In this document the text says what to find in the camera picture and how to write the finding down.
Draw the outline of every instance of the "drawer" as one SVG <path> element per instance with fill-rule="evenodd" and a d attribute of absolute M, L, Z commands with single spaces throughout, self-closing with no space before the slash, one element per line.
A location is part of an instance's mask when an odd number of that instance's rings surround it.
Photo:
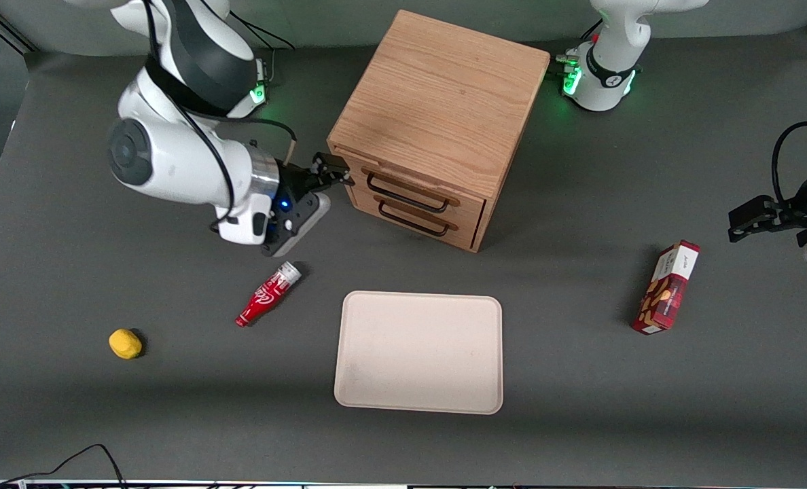
<path fill-rule="evenodd" d="M 361 158 L 345 149 L 335 148 L 335 153 L 343 157 L 350 167 L 350 176 L 355 182 L 353 191 L 382 197 L 389 204 L 392 202 L 405 204 L 406 208 L 419 209 L 462 228 L 470 225 L 474 228 L 478 226 L 485 204 L 484 199 L 473 198 L 380 168 L 367 158 Z M 356 198 L 356 193 L 352 193 L 351 197 Z"/>
<path fill-rule="evenodd" d="M 470 251 L 478 220 L 453 223 L 432 213 L 426 213 L 412 205 L 403 204 L 390 198 L 352 188 L 352 197 L 358 210 L 379 217 L 395 225 L 431 236 L 458 248 Z"/>

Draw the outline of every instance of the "red box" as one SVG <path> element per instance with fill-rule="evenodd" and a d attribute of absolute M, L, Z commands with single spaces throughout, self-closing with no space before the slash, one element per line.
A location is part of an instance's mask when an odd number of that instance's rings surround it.
<path fill-rule="evenodd" d="M 658 266 L 651 275 L 651 284 L 639 304 L 634 330 L 641 334 L 655 334 L 673 327 L 698 256 L 698 245 L 688 241 L 677 242 L 660 254 Z"/>

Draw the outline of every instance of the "red bottle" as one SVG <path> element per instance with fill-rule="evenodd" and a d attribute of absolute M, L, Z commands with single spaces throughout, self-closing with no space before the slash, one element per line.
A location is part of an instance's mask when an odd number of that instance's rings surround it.
<path fill-rule="evenodd" d="M 291 263 L 284 263 L 276 273 L 255 291 L 251 300 L 249 300 L 249 304 L 243 309 L 240 316 L 235 319 L 235 324 L 245 328 L 253 319 L 273 308 L 279 302 L 280 297 L 286 294 L 289 287 L 294 285 L 299 278 L 301 278 L 301 272 L 298 272 L 298 269 L 292 266 Z"/>

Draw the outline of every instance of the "green led light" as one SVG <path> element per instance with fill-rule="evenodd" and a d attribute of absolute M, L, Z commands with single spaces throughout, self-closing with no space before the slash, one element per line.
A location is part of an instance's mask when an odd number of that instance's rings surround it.
<path fill-rule="evenodd" d="M 630 89 L 633 88 L 633 78 L 636 77 L 636 69 L 633 69 L 633 72 L 630 74 L 630 81 L 627 81 L 627 88 L 624 89 L 624 95 L 630 93 Z"/>
<path fill-rule="evenodd" d="M 258 84 L 257 87 L 249 91 L 249 97 L 252 98 L 252 101 L 259 105 L 260 103 L 264 102 L 264 84 Z"/>
<path fill-rule="evenodd" d="M 579 81 L 581 81 L 581 68 L 575 68 L 564 80 L 564 92 L 569 96 L 575 94 Z"/>

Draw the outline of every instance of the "yellow object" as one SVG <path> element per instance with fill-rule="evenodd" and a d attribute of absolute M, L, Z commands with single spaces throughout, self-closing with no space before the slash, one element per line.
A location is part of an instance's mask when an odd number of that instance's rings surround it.
<path fill-rule="evenodd" d="M 133 332 L 125 329 L 114 331 L 108 338 L 108 344 L 114 350 L 114 354 L 124 360 L 131 360 L 139 356 L 143 347 L 139 338 Z"/>

